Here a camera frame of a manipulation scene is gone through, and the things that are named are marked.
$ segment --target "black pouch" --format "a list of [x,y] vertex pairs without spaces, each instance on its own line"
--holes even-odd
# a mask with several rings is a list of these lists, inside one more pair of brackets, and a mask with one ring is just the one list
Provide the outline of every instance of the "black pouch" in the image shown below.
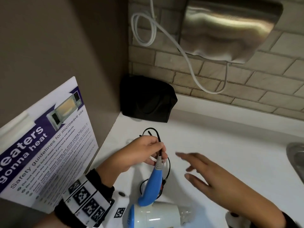
[[120,84],[120,108],[123,115],[154,122],[168,122],[177,103],[168,83],[144,76],[126,76]]

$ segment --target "black power cord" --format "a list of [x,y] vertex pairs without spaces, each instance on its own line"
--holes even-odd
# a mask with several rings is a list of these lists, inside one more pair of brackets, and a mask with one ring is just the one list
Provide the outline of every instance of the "black power cord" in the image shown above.
[[[158,141],[160,142],[161,141],[161,138],[159,137],[159,134],[158,134],[158,132],[157,132],[157,130],[156,129],[154,129],[154,128],[152,128],[152,127],[150,127],[150,128],[147,128],[147,129],[145,129],[144,131],[143,131],[143,134],[146,132],[148,130],[148,133],[149,133],[149,135],[151,135],[152,136],[152,134],[151,134],[151,132],[149,131],[149,130],[154,130],[155,132],[156,132],[156,135],[157,135],[157,138],[158,138]],[[158,151],[158,155],[161,155],[162,154],[162,150],[159,150]],[[158,199],[161,195],[162,195],[162,193],[163,193],[163,189],[164,189],[164,185],[165,185],[165,183],[167,182],[167,179],[168,179],[168,177],[169,177],[169,174],[170,174],[170,170],[171,170],[171,162],[170,162],[170,159],[169,159],[169,157],[168,157],[168,161],[169,161],[169,171],[168,171],[168,174],[167,174],[167,176],[166,176],[166,178],[164,179],[163,178],[163,180],[162,180],[162,185],[161,185],[161,189],[160,189],[160,191],[159,191],[159,194],[158,194],[158,196],[157,196],[157,198],[156,199]],[[144,180],[141,184],[140,184],[140,187],[139,187],[139,192],[140,192],[140,194],[142,195],[142,192],[141,192],[141,187],[142,187],[142,185],[143,185],[143,183],[145,183],[146,181],[148,181],[149,179],[146,179],[146,180]]]

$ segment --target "coiled white cable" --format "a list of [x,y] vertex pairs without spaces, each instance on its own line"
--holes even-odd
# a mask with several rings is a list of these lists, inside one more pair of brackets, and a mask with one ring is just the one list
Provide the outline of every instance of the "coiled white cable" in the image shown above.
[[[174,45],[178,48],[178,50],[181,52],[181,54],[186,59],[187,64],[189,66],[190,73],[192,75],[192,78],[195,81],[195,83],[198,85],[198,87],[200,87],[203,91],[205,91],[209,94],[219,94],[219,93],[223,92],[225,90],[226,83],[227,83],[227,74],[228,74],[228,66],[229,66],[228,62],[226,64],[225,80],[224,80],[224,85],[223,85],[222,89],[219,90],[219,91],[210,91],[210,90],[205,89],[199,83],[199,81],[196,79],[196,77],[194,75],[194,72],[193,72],[193,69],[192,69],[192,66],[191,66],[191,63],[190,63],[190,61],[188,59],[188,56],[186,55],[185,51],[181,48],[181,46],[177,43],[177,41],[160,24],[158,24],[158,22],[155,20],[153,0],[150,0],[150,9],[151,9],[151,15],[148,15],[149,13],[145,14],[145,13],[138,12],[138,13],[134,13],[131,17],[132,32],[133,32],[133,35],[134,35],[136,41],[138,42],[138,44],[141,45],[141,46],[145,46],[145,47],[148,47],[148,46],[152,45],[152,43],[155,40],[156,33],[157,33],[157,27],[158,27],[174,43]],[[138,23],[139,17],[144,17],[144,18],[148,19],[148,21],[150,22],[150,25],[151,25],[151,36],[150,36],[150,40],[147,41],[147,42],[143,41],[140,38],[140,36],[138,34],[138,31],[137,31],[137,23]]]

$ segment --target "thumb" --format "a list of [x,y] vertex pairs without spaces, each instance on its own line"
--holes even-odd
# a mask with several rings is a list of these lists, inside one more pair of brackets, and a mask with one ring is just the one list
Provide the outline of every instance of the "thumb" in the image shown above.
[[152,145],[148,146],[148,152],[149,155],[151,156],[152,154],[158,152],[159,150],[161,150],[164,147],[164,143],[163,142],[156,142]]
[[202,180],[192,174],[185,174],[185,178],[200,192],[209,197],[211,190],[210,186],[208,186],[206,183],[204,183]]

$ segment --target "blue hair dryer handle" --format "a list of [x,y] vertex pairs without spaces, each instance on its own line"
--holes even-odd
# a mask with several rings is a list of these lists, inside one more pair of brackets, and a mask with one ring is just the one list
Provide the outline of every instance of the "blue hair dryer handle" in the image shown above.
[[162,168],[159,168],[159,166],[161,165],[162,164],[155,165],[146,185],[145,191],[143,195],[138,199],[139,206],[148,206],[157,199],[159,191],[161,190],[161,184],[163,180],[163,171]]

